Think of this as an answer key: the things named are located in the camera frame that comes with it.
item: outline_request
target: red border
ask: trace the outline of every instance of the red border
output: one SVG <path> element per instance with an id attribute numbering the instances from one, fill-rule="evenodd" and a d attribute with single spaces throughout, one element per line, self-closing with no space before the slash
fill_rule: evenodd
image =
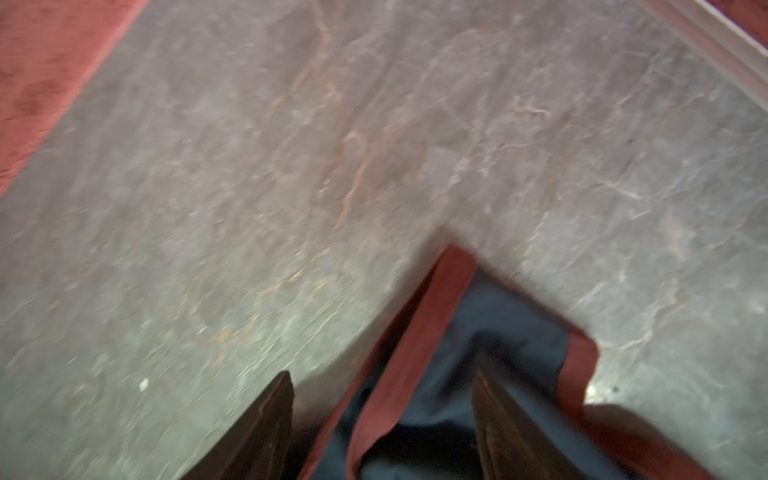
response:
<path id="1" fill-rule="evenodd" d="M 714 480 L 672 446 L 584 419 L 584 393 L 598 364 L 598 346 L 578 327 L 568 324 L 568 328 L 568 352 L 558 375 L 558 403 L 566 415 L 613 460 L 650 480 Z"/>
<path id="2" fill-rule="evenodd" d="M 395 319 L 389 324 L 386 331 L 379 337 L 379 341 L 372 348 L 370 355 L 365 363 L 363 363 L 360 371 L 347 389 L 341 402 L 336 405 L 331 412 L 330 417 L 320 429 L 297 480 L 309 480 L 315 472 L 317 465 L 328 446 L 328 442 L 330 442 L 333 430 L 339 423 L 341 415 L 344 413 L 344 410 L 346 410 L 349 402 L 352 401 L 352 397 L 360 389 L 360 386 L 366 380 L 368 375 L 370 375 L 381 355 L 387 352 L 392 352 L 395 347 L 399 345 L 398 341 L 404 336 L 403 331 L 406 330 L 406 328 L 410 328 L 409 322 L 413 323 L 411 318 L 415 319 L 419 312 L 424 315 L 425 310 L 423 307 L 423 300 L 427 297 L 427 293 L 429 292 L 434 296 L 435 292 L 445 287 L 445 277 L 455 274 L 455 269 L 458 265 L 455 262 L 457 260 L 457 255 L 463 257 L 465 260 L 468 259 L 474 262 L 467 253 L 454 246 L 448 247 L 442 253 L 435 266 L 419 285 L 419 288 L 416 289 L 408 302 L 395 316 Z M 462 294 L 463 292 L 460 292 L 459 295 L 457 295 L 457 298 L 461 298 Z"/>
<path id="3" fill-rule="evenodd" d="M 307 457 L 299 480 L 309 480 L 314 473 L 344 409 L 386 349 L 387 342 L 397 341 L 392 332 L 402 331 L 399 328 L 415 310 L 355 424 L 347 452 L 347 480 L 356 480 L 362 456 L 399 421 L 476 269 L 477 263 L 468 253 L 454 246 L 445 250 L 430 276 L 379 339 L 344 399 L 333 410 Z M 566 327 L 570 336 L 558 374 L 558 403 L 568 418 L 616 462 L 650 480 L 714 480 L 696 462 L 668 444 L 584 419 L 584 394 L 594 375 L 599 352 L 595 342 L 581 329 L 567 322 Z"/>
<path id="4" fill-rule="evenodd" d="M 147 2 L 3 4 L 8 14 L 0 27 L 0 197 Z"/>
<path id="5" fill-rule="evenodd" d="M 362 456 L 397 425 L 476 270 L 477 262 L 463 250 L 450 246 L 443 252 L 432 285 L 357 419 L 346 456 L 347 480 L 357 479 Z"/>

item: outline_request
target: red carpet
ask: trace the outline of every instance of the red carpet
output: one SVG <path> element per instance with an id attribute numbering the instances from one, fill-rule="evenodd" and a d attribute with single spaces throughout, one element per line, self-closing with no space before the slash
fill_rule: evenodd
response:
<path id="1" fill-rule="evenodd" d="M 709 0 L 752 38 L 768 47 L 768 0 Z"/>
<path id="2" fill-rule="evenodd" d="M 147 0 L 0 0 L 0 196 Z"/>

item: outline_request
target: dark blue fabric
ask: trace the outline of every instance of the dark blue fabric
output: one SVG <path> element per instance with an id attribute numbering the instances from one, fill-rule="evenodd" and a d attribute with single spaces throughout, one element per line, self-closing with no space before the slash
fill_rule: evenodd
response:
<path id="1" fill-rule="evenodd" d="M 586 478 L 639 478 L 593 445 L 557 407 L 568 337 L 559 319 L 478 271 L 399 424 L 363 458 L 360 479 L 482 479 L 471 402 L 480 366 Z M 344 412 L 313 480 L 344 480 L 354 422 L 385 366 L 383 359 Z"/>

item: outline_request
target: red fabric trim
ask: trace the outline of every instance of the red fabric trim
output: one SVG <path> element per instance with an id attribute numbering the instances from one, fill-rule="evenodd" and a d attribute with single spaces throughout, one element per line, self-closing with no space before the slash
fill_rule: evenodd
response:
<path id="1" fill-rule="evenodd" d="M 613 460 L 650 480 L 714 480 L 682 452 L 653 439 L 586 422 L 584 394 L 598 364 L 598 346 L 568 324 L 568 352 L 558 375 L 558 403 L 565 414 Z"/>
<path id="2" fill-rule="evenodd" d="M 344 413 L 344 410 L 346 410 L 349 402 L 352 401 L 352 397 L 355 395 L 355 393 L 360 390 L 360 386 L 363 382 L 365 382 L 368 375 L 370 375 L 381 355 L 384 355 L 387 352 L 391 352 L 395 348 L 395 345 L 398 340 L 400 340 L 402 332 L 407 327 L 408 321 L 411 319 L 412 314 L 419 307 L 422 298 L 426 294 L 427 289 L 432 282 L 432 276 L 434 275 L 434 272 L 435 267 L 430 270 L 426 278 L 419 284 L 419 287 L 416 289 L 413 295 L 411 295 L 411 298 L 408 300 L 408 302 L 406 302 L 403 308 L 400 309 L 400 311 L 395 316 L 395 319 L 387 326 L 384 333 L 379 337 L 379 340 L 371 349 L 371 353 L 368 355 L 368 358 L 363 363 L 362 367 L 360 367 L 360 371 L 355 376 L 352 384 L 346 390 L 346 393 L 344 394 L 341 402 L 336 405 L 336 407 L 331 412 L 330 417 L 326 420 L 325 424 L 323 424 L 323 427 L 320 429 L 320 432 L 315 439 L 315 443 L 312 445 L 312 449 L 306 457 L 304 466 L 302 467 L 297 480 L 309 480 L 309 478 L 317 469 L 317 465 L 320 463 L 320 459 L 323 457 L 323 453 L 326 451 L 328 442 L 330 442 L 333 430 L 336 428 L 336 425 L 338 425 L 339 420 L 341 419 L 341 415 Z"/>
<path id="3" fill-rule="evenodd" d="M 357 479 L 362 456 L 397 425 L 476 270 L 475 259 L 457 247 L 448 247 L 440 257 L 432 285 L 355 424 L 347 480 Z"/>
<path id="4" fill-rule="evenodd" d="M 684 453 L 659 441 L 602 425 L 582 423 L 581 429 L 613 460 L 651 480 L 714 480 Z"/>
<path id="5" fill-rule="evenodd" d="M 571 324 L 568 337 L 568 352 L 558 375 L 558 403 L 565 415 L 576 422 L 584 415 L 584 394 L 587 384 L 594 375 L 598 364 L 597 344 Z"/>

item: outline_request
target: stone floor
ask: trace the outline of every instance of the stone floor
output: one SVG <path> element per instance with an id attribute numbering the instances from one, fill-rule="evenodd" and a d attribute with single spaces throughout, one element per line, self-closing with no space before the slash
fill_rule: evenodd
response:
<path id="1" fill-rule="evenodd" d="M 332 404 L 455 237 L 598 339 L 589 401 L 766 478 L 766 129 L 635 0 L 153 0 L 0 200 L 0 477 Z"/>

